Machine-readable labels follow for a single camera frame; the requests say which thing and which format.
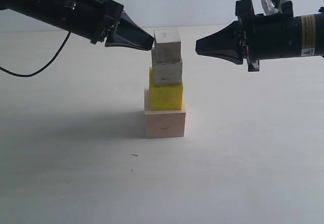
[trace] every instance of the table surface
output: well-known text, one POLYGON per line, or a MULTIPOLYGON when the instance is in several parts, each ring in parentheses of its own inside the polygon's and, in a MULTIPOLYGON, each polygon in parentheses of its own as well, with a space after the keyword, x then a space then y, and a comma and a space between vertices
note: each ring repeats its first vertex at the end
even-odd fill
MULTIPOLYGON (((184 138, 144 137, 150 52, 72 35, 38 76, 1 73, 1 223, 322 224, 324 59, 198 56, 222 27, 179 27, 184 138)), ((0 34, 0 64, 36 71, 65 36, 0 34)))

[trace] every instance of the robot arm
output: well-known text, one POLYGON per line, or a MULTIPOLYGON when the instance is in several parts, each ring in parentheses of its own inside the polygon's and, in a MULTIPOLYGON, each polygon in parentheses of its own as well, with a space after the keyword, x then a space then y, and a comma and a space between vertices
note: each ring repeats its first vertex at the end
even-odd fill
POLYGON ((323 56, 324 8, 318 14, 294 17, 291 0, 261 0, 265 12, 255 14, 252 0, 236 2, 238 20, 196 42, 198 55, 259 71, 260 60, 323 56))
POLYGON ((113 0, 0 0, 10 9, 87 38, 92 44, 149 51, 154 38, 113 0))

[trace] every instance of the yellow block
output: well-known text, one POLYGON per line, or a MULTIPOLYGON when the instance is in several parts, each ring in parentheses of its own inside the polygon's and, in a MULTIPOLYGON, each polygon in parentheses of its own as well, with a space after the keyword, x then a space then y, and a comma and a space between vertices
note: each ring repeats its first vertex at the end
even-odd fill
POLYGON ((181 110, 183 101, 183 84, 155 86, 153 68, 150 67, 150 107, 151 110, 181 110))

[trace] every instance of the black cable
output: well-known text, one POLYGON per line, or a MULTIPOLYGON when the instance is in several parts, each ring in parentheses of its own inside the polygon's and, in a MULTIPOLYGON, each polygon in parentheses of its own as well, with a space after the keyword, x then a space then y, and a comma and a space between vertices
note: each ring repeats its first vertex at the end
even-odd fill
POLYGON ((67 40, 69 39, 70 35, 71 35, 71 32, 69 32, 69 33, 67 34, 67 36, 66 36, 66 38, 65 38, 65 40, 64 40, 64 42, 63 42, 63 44, 61 45, 61 47, 59 48, 59 50, 56 52, 55 56, 50 60, 49 63, 47 63, 47 64, 46 64, 43 68, 41 68, 40 70, 38 70, 38 71, 36 71, 36 72, 34 72, 34 73, 32 73, 32 74, 27 74, 27 75, 24 75, 24 74, 17 74, 17 73, 14 73, 14 72, 8 71, 7 69, 5 69, 5 68, 3 68, 3 67, 1 67, 1 66, 0 66, 0 70, 3 71, 3 72, 5 72, 5 73, 8 73, 8 74, 10 74, 10 75, 12 75, 12 76, 18 76, 18 77, 32 77, 32 76, 35 76, 35 75, 41 73, 41 72, 44 71, 44 70, 45 70, 49 65, 51 65, 53 61, 55 61, 55 59, 57 58, 57 56, 60 54, 61 50, 62 50, 63 47, 65 46, 65 44, 66 44, 67 40))

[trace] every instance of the stacked blocks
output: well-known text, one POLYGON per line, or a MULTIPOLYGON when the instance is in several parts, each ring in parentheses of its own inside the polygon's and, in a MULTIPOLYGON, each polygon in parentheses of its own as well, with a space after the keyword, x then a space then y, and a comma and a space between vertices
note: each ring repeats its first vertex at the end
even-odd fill
POLYGON ((176 28, 154 31, 149 89, 145 90, 147 138, 183 137, 186 111, 183 102, 181 40, 176 28))

